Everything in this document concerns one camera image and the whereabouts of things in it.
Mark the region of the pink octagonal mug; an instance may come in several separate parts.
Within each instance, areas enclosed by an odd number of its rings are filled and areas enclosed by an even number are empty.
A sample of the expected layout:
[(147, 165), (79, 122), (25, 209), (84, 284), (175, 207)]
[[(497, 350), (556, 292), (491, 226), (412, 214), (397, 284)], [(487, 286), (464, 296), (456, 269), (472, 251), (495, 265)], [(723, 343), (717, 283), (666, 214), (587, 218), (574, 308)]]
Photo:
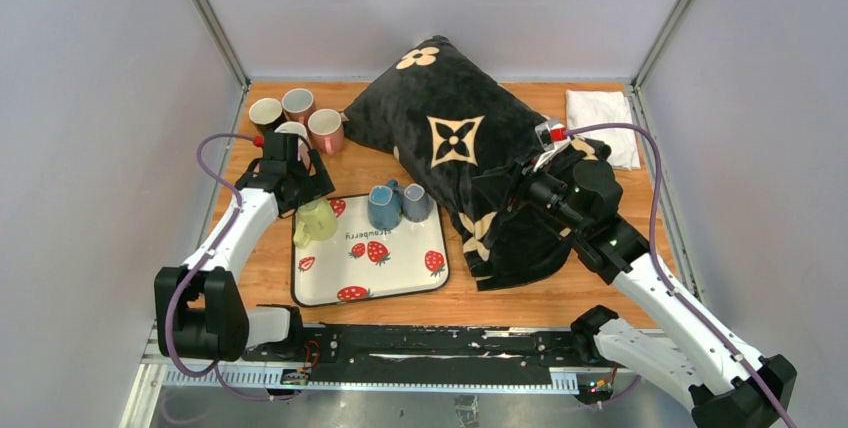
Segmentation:
[(311, 165), (311, 159), (309, 156), (309, 150), (311, 148), (308, 132), (306, 127), (296, 121), (287, 121), (279, 125), (275, 130), (275, 133), (285, 133), (285, 134), (296, 134), (298, 135), (298, 154), (301, 162), (309, 167)]

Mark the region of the black mug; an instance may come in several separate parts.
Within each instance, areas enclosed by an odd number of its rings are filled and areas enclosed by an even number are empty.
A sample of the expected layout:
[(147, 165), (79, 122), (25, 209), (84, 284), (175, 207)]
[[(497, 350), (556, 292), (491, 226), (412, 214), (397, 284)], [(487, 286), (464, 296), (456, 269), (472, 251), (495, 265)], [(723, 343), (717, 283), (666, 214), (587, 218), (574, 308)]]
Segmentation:
[(259, 135), (274, 132), (287, 121), (285, 111), (279, 99), (261, 98), (248, 109), (248, 118)]

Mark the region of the pink round mug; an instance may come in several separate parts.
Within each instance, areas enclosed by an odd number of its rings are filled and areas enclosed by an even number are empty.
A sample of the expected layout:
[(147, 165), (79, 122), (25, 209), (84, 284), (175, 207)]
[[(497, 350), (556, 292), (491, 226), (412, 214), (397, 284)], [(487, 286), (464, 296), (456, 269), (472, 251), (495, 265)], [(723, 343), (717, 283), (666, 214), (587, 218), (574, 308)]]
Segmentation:
[(307, 128), (315, 146), (328, 155), (338, 154), (345, 140), (342, 114), (332, 109), (320, 109), (312, 113)]

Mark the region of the green octagonal mug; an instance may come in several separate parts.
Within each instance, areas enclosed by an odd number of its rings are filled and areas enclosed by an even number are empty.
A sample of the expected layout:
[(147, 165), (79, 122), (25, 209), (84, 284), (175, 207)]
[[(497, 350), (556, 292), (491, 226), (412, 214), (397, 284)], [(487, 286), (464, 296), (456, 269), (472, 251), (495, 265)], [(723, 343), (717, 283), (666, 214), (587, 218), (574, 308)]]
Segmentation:
[(338, 228), (335, 212), (325, 197), (299, 207), (294, 218), (293, 243), (299, 248), (311, 242), (329, 240)]

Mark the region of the brown pink mug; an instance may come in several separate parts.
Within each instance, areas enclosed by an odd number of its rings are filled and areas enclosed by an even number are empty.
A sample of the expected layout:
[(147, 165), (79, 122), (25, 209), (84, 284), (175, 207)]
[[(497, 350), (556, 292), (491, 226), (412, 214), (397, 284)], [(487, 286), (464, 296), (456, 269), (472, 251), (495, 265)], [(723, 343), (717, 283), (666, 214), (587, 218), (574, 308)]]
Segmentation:
[(281, 98), (281, 106), (288, 121), (297, 122), (304, 126), (315, 112), (314, 94), (307, 88), (294, 88)]

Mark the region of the white strawberry tray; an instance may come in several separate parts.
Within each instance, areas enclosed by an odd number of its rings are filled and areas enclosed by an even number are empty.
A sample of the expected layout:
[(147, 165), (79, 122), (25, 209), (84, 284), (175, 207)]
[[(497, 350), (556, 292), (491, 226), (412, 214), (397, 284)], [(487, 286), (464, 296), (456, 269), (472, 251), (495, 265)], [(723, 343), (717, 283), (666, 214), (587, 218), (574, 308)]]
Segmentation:
[(367, 217), (365, 194), (331, 198), (337, 230), (324, 241), (292, 247), (290, 292), (303, 307), (432, 292), (450, 276), (439, 209), (413, 223), (380, 231)]

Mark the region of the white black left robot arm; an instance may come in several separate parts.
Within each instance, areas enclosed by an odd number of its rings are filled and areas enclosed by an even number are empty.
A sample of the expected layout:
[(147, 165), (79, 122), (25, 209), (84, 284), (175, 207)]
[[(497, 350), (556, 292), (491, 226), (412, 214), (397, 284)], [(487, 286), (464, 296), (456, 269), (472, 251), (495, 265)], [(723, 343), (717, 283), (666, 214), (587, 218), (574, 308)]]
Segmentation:
[(236, 182), (223, 184), (232, 194), (223, 217), (194, 253), (176, 267), (161, 268), (154, 280), (159, 348), (181, 370), (185, 359), (236, 361), (263, 344), (283, 361), (298, 359), (306, 348), (297, 309), (249, 310), (238, 282), (276, 220), (335, 187), (307, 137), (271, 132), (251, 141), (261, 153)]

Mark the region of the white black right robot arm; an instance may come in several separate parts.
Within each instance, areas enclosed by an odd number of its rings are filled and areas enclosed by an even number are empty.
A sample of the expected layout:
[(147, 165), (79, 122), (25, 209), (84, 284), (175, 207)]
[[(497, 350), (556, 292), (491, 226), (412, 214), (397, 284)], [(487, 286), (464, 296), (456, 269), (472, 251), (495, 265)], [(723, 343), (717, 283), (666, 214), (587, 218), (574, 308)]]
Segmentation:
[(699, 427), (794, 424), (787, 411), (794, 366), (782, 355), (763, 356), (733, 334), (672, 275), (653, 237), (619, 215), (623, 189), (607, 162), (578, 161), (566, 181), (516, 165), (478, 176), (472, 186), (502, 216), (515, 205), (528, 206), (570, 229), (579, 260), (636, 302), (673, 343), (642, 335), (598, 306), (572, 325), (577, 361), (625, 366), (678, 401)]

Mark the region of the grey blue dotted mug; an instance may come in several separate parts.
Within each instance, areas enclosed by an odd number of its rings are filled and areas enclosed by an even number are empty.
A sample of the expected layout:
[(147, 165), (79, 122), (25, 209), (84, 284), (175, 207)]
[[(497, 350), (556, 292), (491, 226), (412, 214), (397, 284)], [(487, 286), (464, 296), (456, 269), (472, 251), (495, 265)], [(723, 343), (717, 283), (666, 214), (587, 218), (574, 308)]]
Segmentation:
[(412, 183), (401, 190), (402, 214), (410, 222), (425, 221), (432, 210), (432, 201), (426, 190)]

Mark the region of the black floral plush blanket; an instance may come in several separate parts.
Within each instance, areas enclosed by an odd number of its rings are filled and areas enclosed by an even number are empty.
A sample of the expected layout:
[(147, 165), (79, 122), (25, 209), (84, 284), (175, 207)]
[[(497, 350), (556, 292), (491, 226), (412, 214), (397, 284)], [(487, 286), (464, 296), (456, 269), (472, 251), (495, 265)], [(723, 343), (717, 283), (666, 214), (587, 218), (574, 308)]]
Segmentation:
[(541, 153), (546, 116), (499, 85), (448, 38), (430, 37), (403, 55), (342, 113), (351, 141), (394, 155), (449, 215), (480, 291), (541, 281), (564, 266), (568, 228), (530, 207), (501, 214), (472, 185)]

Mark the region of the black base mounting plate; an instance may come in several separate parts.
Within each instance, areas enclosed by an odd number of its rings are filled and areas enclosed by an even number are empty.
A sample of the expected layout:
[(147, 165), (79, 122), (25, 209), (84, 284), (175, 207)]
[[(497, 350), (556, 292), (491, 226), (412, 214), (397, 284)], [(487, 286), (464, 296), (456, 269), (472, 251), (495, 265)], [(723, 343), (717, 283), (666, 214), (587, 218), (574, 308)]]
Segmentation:
[(248, 348), (247, 362), (277, 362), (272, 391), (312, 388), (563, 392), (585, 404), (622, 396), (612, 363), (583, 353), (566, 329), (326, 324), (295, 327)]

